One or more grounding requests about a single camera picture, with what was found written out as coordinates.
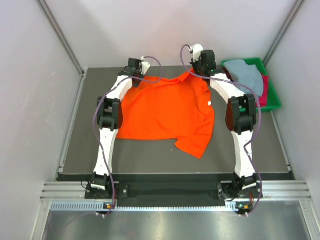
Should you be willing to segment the orange t shirt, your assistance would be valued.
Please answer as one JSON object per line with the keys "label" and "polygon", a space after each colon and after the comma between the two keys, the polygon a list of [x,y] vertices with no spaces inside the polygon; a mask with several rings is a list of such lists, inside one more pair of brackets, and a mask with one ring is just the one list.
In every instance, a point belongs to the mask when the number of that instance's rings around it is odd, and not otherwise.
{"label": "orange t shirt", "polygon": [[215,111],[211,91],[188,72],[157,82],[147,76],[122,101],[123,124],[117,138],[155,141],[175,139],[175,146],[200,159],[212,138]]}

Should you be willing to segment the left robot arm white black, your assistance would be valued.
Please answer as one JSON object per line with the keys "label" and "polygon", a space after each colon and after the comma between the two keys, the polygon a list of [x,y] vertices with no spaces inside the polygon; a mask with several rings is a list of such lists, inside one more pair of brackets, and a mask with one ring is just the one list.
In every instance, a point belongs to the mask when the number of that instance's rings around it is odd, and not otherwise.
{"label": "left robot arm white black", "polygon": [[144,58],[130,58],[128,65],[118,74],[110,92],[97,100],[99,109],[96,111],[96,123],[99,128],[99,150],[91,187],[95,188],[102,198],[109,198],[114,191],[109,180],[112,173],[115,139],[124,120],[122,100],[131,88],[139,86],[150,66]]}

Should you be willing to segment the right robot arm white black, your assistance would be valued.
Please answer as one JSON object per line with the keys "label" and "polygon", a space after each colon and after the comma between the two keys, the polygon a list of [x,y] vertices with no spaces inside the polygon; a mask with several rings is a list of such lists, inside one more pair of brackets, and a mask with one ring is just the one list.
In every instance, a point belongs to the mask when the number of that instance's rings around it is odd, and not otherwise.
{"label": "right robot arm white black", "polygon": [[202,45],[196,44],[189,52],[195,74],[206,80],[227,104],[225,123],[234,140],[236,159],[233,192],[237,197],[245,198],[257,185],[251,144],[257,123],[255,97],[241,91],[225,71],[217,68],[213,50],[204,50]]}

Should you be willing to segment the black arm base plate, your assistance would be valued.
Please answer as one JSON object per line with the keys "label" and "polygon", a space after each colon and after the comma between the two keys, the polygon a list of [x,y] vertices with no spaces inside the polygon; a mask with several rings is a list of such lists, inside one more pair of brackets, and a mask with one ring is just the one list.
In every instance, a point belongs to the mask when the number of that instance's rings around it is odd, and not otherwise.
{"label": "black arm base plate", "polygon": [[114,200],[118,207],[222,207],[257,193],[257,176],[234,173],[114,174],[87,180],[85,199]]}

